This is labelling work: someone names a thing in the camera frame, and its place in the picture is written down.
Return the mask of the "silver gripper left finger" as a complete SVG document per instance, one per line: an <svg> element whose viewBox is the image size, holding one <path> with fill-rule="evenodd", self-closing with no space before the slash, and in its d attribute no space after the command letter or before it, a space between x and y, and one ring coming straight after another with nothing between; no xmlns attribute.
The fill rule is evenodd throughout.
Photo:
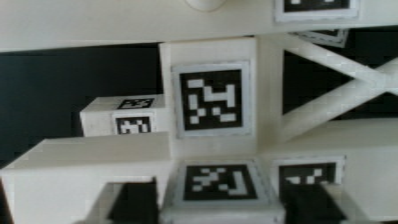
<svg viewBox="0 0 398 224"><path fill-rule="evenodd" d="M104 184L86 224L157 224L156 181Z"/></svg>

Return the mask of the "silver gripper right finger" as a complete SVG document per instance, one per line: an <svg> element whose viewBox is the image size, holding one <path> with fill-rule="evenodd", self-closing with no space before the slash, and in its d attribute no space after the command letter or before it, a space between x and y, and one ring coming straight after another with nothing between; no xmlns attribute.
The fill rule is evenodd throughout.
<svg viewBox="0 0 398 224"><path fill-rule="evenodd" d="M321 185L287 185L282 190L285 224L369 224L342 210Z"/></svg>

